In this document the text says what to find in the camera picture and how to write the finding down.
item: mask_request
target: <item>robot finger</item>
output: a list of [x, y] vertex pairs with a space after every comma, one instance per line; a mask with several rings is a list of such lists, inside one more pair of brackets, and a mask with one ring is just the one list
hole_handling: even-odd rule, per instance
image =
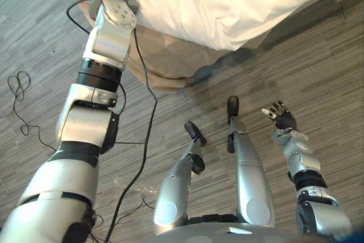
[[266, 109], [266, 108], [262, 108], [262, 112], [263, 112], [263, 114], [265, 116], [267, 116], [268, 118], [272, 119], [273, 121], [277, 117], [277, 115], [275, 114], [275, 112], [271, 111], [271, 108], [269, 110]]
[[282, 107], [275, 102], [272, 104], [272, 107], [276, 109], [277, 115], [281, 115], [283, 113]]
[[283, 109], [283, 111], [289, 112], [288, 108], [282, 101], [278, 101], [277, 103], [280, 105], [280, 107]]

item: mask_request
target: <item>silver robot limb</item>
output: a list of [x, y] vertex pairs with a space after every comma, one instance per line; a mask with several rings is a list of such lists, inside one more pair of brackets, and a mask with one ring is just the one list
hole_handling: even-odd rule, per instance
[[280, 101], [262, 112], [275, 122], [273, 140], [282, 147], [289, 179], [296, 186], [298, 232], [335, 240], [350, 234], [350, 220], [328, 190], [320, 162], [309, 147], [308, 137], [298, 131], [293, 115]]
[[162, 182], [153, 216], [156, 235], [187, 224], [191, 173], [199, 175], [205, 169], [201, 147], [206, 144], [206, 140], [193, 123], [187, 122], [185, 128], [192, 141]]
[[237, 117], [238, 111], [238, 98], [230, 97], [227, 112], [232, 133], [228, 151], [235, 154], [238, 221], [274, 227], [272, 194], [266, 174], [245, 125]]
[[1, 243], [80, 243], [94, 225], [98, 157], [117, 135], [119, 115], [109, 108], [117, 102], [136, 20], [124, 0], [91, 4], [96, 26], [57, 123], [59, 148], [20, 197], [1, 231]]

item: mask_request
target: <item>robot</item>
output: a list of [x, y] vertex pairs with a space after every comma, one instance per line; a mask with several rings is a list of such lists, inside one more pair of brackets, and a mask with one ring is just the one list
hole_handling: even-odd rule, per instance
[[[57, 126], [57, 151], [35, 173], [0, 233], [0, 243], [81, 243], [95, 223], [98, 159], [115, 143], [119, 115], [117, 88], [125, 68], [130, 35], [137, 24], [135, 0], [90, 0], [95, 19]], [[229, 98], [231, 134], [227, 149], [235, 154], [237, 215], [187, 217], [191, 173], [205, 168], [206, 139], [196, 125], [185, 124], [192, 141], [163, 180], [149, 242], [284, 242], [290, 235], [276, 229], [272, 197], [262, 163], [238, 118], [239, 102]], [[296, 220], [300, 234], [338, 239], [351, 224], [327, 189], [320, 162], [308, 138], [282, 102], [262, 109], [277, 127], [273, 136], [287, 158], [289, 178], [297, 190]]]

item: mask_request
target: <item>wood-grain floor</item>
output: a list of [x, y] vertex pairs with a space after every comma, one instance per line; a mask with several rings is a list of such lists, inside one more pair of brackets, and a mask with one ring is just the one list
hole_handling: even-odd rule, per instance
[[[0, 0], [0, 114], [8, 112], [13, 99], [6, 77], [27, 71], [32, 83], [17, 110], [30, 124], [40, 125], [43, 140], [52, 145], [56, 121], [69, 85], [76, 79], [87, 39], [65, 16], [70, 3]], [[308, 134], [326, 182], [352, 223], [363, 225], [363, 2], [344, 1], [343, 12], [334, 3], [327, 6], [326, 11], [332, 11], [323, 12], [321, 20], [312, 23], [310, 14], [317, 15], [308, 11], [299, 18], [307, 20], [306, 27], [287, 33], [290, 26], [294, 29], [294, 21], [280, 24], [275, 29], [277, 37], [268, 38], [269, 43], [260, 49], [225, 57], [197, 73], [190, 87], [177, 94], [158, 94], [147, 163], [120, 215], [139, 205], [142, 193], [154, 204], [163, 176], [189, 142], [183, 128], [187, 120], [199, 126], [208, 140], [206, 170], [192, 182], [189, 216], [235, 212], [234, 157], [226, 151], [226, 100], [237, 95], [241, 119], [267, 172], [276, 226], [294, 232], [296, 206], [285, 158], [270, 138], [274, 126], [260, 113], [261, 107], [277, 99], [291, 108], [299, 129]], [[86, 24], [80, 12], [75, 14]], [[152, 99], [128, 71], [122, 82], [127, 105], [118, 139], [143, 141]], [[0, 225], [32, 174], [52, 154], [37, 141], [36, 130], [26, 137], [20, 125], [14, 115], [0, 120]], [[117, 145], [100, 157], [95, 209], [105, 223], [94, 230], [96, 236], [105, 236], [118, 197], [137, 172], [141, 158], [142, 147], [136, 145]], [[143, 206], [116, 226], [111, 241], [141, 242], [152, 237], [151, 218], [152, 210]]]

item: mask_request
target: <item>black cable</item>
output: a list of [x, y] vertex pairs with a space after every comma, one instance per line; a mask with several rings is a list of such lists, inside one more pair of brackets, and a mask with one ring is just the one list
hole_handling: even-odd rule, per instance
[[151, 209], [154, 209], [154, 207], [150, 206], [150, 205], [146, 202], [145, 197], [146, 197], [146, 196], [145, 196], [144, 194], [142, 194], [142, 200], [143, 200], [143, 203], [144, 203], [147, 207], [149, 207], [149, 208], [151, 208]]
[[92, 230], [93, 229], [97, 229], [98, 227], [100, 227], [103, 223], [104, 223], [104, 218], [101, 216], [101, 215], [99, 215], [98, 213], [96, 214], [96, 216], [98, 216], [98, 217], [100, 217], [101, 218], [101, 223], [100, 224], [98, 224], [96, 227], [92, 227]]
[[127, 216], [129, 216], [129, 215], [131, 215], [132, 213], [135, 213], [141, 206], [143, 206], [143, 204], [144, 204], [144, 202], [142, 201], [140, 204], [139, 204], [139, 206], [137, 206], [137, 207], [135, 207], [133, 210], [131, 210], [129, 213], [126, 213], [125, 215], [123, 215], [123, 216], [121, 216], [119, 219], [118, 219], [118, 221], [115, 223], [115, 225], [114, 225], [114, 227], [116, 226], [116, 225], [118, 225], [119, 224], [119, 222], [123, 219], [123, 218], [125, 218], [125, 217], [127, 217]]
[[[118, 219], [118, 221], [115, 223], [115, 225], [114, 225], [114, 227], [116, 226], [116, 225], [118, 225], [119, 224], [119, 222], [122, 220], [122, 219], [124, 219], [125, 217], [127, 217], [127, 216], [129, 216], [129, 215], [132, 215], [134, 212], [136, 212], [143, 204], [145, 204], [147, 207], [149, 207], [149, 208], [151, 208], [151, 209], [154, 209], [154, 207], [152, 207], [152, 206], [150, 206], [149, 204], [147, 204], [146, 203], [146, 201], [145, 201], [145, 195], [144, 194], [142, 194], [142, 202], [137, 206], [137, 207], [135, 207], [134, 209], [132, 209], [130, 212], [128, 212], [128, 213], [125, 213], [123, 216], [121, 216], [119, 219]], [[101, 218], [101, 223], [99, 224], [99, 225], [97, 225], [96, 227], [93, 227], [92, 229], [91, 229], [91, 232], [90, 232], [90, 235], [89, 235], [89, 237], [92, 239], [92, 242], [96, 242], [96, 243], [99, 243], [99, 240], [104, 240], [104, 239], [101, 239], [101, 238], [99, 238], [99, 237], [97, 237], [97, 236], [95, 236], [93, 233], [92, 233], [92, 230], [94, 230], [94, 229], [96, 229], [96, 228], [99, 228], [103, 223], [104, 223], [104, 218], [101, 216], [101, 215], [99, 215], [98, 213], [96, 214], [96, 216], [99, 216], [100, 218]]]
[[136, 50], [138, 51], [139, 58], [140, 58], [140, 60], [141, 60], [141, 62], [143, 64], [144, 74], [145, 74], [145, 77], [146, 77], [146, 86], [147, 86], [147, 89], [148, 89], [150, 95], [152, 95], [152, 97], [154, 99], [154, 106], [153, 106], [153, 110], [152, 110], [151, 117], [150, 117], [150, 120], [149, 120], [149, 125], [148, 125], [147, 134], [146, 134], [146, 139], [144, 141], [144, 151], [143, 151], [142, 164], [140, 165], [140, 168], [139, 168], [138, 173], [134, 176], [134, 178], [131, 180], [131, 182], [126, 186], [126, 188], [124, 189], [124, 191], [122, 192], [122, 194], [121, 194], [121, 196], [119, 198], [119, 201], [118, 201], [118, 203], [116, 205], [116, 208], [115, 208], [113, 220], [111, 221], [110, 228], [109, 228], [109, 231], [107, 233], [107, 236], [105, 238], [104, 243], [107, 243], [108, 240], [110, 239], [111, 233], [113, 232], [113, 229], [115, 227], [115, 222], [116, 222], [116, 218], [118, 216], [118, 212], [119, 212], [119, 209], [120, 209], [120, 206], [121, 206], [121, 202], [123, 201], [123, 199], [125, 197], [125, 194], [128, 192], [128, 190], [130, 189], [130, 187], [135, 183], [135, 181], [139, 178], [140, 174], [142, 173], [142, 171], [144, 169], [144, 165], [145, 165], [145, 162], [146, 162], [146, 159], [147, 159], [147, 149], [148, 149], [148, 141], [149, 141], [149, 137], [150, 137], [150, 131], [152, 129], [152, 123], [153, 123], [154, 113], [155, 113], [155, 109], [156, 109], [157, 103], [158, 103], [158, 99], [156, 98], [156, 96], [154, 95], [153, 91], [149, 87], [147, 67], [146, 67], [146, 64], [144, 62], [143, 56], [142, 56], [142, 54], [140, 52], [140, 49], [139, 49], [138, 40], [137, 40], [137, 32], [136, 32], [135, 29], [134, 29], [134, 40], [135, 40]]
[[[25, 85], [22, 83], [22, 80], [20, 79], [21, 75], [25, 75], [27, 77], [27, 82], [25, 83]], [[13, 89], [13, 87], [11, 86], [11, 79], [16, 79], [16, 88]], [[8, 116], [10, 116], [11, 114], [15, 113], [15, 115], [23, 122], [23, 124], [20, 126], [20, 132], [22, 132], [22, 134], [24, 136], [28, 136], [30, 129], [31, 128], [37, 128], [38, 129], [38, 140], [42, 145], [45, 145], [47, 147], [49, 147], [50, 149], [54, 150], [54, 152], [56, 151], [56, 149], [46, 143], [44, 143], [42, 141], [42, 139], [40, 138], [40, 126], [39, 125], [29, 125], [17, 112], [16, 110], [16, 102], [22, 102], [25, 98], [25, 91], [29, 88], [31, 83], [31, 78], [29, 76], [29, 74], [25, 71], [18, 71], [18, 73], [16, 75], [10, 75], [7, 78], [7, 85], [9, 87], [9, 89], [11, 90], [11, 92], [14, 94], [14, 102], [13, 102], [13, 107], [11, 108], [11, 111], [9, 114], [1, 116], [0, 118], [6, 118]]]
[[76, 1], [74, 4], [70, 5], [68, 8], [67, 8], [67, 11], [66, 11], [66, 14], [69, 18], [69, 20], [71, 20], [77, 27], [79, 27], [80, 29], [82, 29], [85, 33], [87, 34], [90, 34], [90, 32], [88, 30], [86, 30], [85, 28], [83, 28], [83, 26], [81, 26], [80, 24], [78, 24], [72, 17], [71, 15], [69, 14], [69, 12], [72, 10], [73, 7], [75, 7], [77, 4], [81, 3], [81, 2], [85, 2], [85, 1], [88, 1], [88, 0], [78, 0]]
[[119, 86], [121, 88], [121, 91], [124, 95], [124, 103], [123, 103], [123, 107], [121, 108], [120, 112], [119, 112], [119, 115], [121, 115], [121, 113], [123, 113], [124, 109], [125, 109], [125, 106], [126, 106], [126, 92], [125, 92], [125, 89], [123, 87], [123, 85], [121, 84], [121, 82], [119, 83]]

